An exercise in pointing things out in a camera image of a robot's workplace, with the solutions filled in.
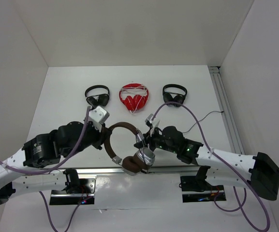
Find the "brown silver headphones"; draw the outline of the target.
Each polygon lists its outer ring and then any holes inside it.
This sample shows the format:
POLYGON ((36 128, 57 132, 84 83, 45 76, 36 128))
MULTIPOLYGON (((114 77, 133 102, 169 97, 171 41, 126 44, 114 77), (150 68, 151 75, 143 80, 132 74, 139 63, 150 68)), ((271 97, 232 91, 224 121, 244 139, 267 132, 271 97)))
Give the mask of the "brown silver headphones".
POLYGON ((113 151, 109 136, 104 142, 104 148, 108 156, 115 164, 121 165, 122 170, 129 175, 136 175, 140 172, 144 173, 144 170, 148 171, 155 162, 155 154, 146 145, 144 135, 141 131, 128 122, 118 122, 110 126, 109 130, 112 131, 115 128, 124 128, 131 131, 136 137, 136 142, 142 145, 142 147, 139 148, 133 156, 127 156, 122 159, 113 151))

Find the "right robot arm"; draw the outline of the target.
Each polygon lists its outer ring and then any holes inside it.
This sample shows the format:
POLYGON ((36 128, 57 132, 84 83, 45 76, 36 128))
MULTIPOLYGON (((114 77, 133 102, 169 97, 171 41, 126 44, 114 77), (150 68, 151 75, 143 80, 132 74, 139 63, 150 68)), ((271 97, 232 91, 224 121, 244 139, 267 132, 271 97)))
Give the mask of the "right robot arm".
POLYGON ((183 163, 199 166, 195 183, 200 189, 217 185, 253 188, 263 199, 277 199, 279 167, 265 153, 253 156, 209 149, 201 142, 185 138, 174 126, 150 129, 138 136, 134 147, 162 149, 175 153, 183 163))

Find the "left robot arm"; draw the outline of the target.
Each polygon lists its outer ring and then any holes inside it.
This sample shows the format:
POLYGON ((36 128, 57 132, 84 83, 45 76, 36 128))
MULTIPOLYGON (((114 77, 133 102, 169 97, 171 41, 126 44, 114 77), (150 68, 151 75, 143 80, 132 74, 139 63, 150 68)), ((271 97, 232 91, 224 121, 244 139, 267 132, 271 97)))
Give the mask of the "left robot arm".
POLYGON ((0 205, 29 192, 76 192, 82 185, 77 170, 60 172, 58 167, 65 163, 61 158, 73 157, 89 146, 101 150, 111 133, 104 125, 98 130, 92 122, 75 121, 26 142, 0 164, 0 205))

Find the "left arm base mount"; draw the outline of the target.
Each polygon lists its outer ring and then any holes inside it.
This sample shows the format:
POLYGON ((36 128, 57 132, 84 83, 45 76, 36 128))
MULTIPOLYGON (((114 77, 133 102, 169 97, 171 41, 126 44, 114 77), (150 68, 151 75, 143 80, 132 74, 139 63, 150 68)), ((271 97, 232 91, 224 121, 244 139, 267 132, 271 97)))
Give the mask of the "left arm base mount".
POLYGON ((96 175, 79 174, 76 169, 62 171, 66 177, 66 187, 52 190, 50 205, 93 205, 95 203, 96 175))

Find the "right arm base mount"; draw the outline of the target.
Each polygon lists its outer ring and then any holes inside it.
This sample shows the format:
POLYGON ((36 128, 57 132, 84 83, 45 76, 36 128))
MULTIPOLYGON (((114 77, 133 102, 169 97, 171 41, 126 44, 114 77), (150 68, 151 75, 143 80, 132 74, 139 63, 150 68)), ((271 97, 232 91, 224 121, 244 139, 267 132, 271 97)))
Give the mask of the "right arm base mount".
POLYGON ((196 175, 182 175, 179 187, 182 190, 183 203, 226 201, 224 186, 212 186, 206 182, 209 167, 200 167, 196 175))

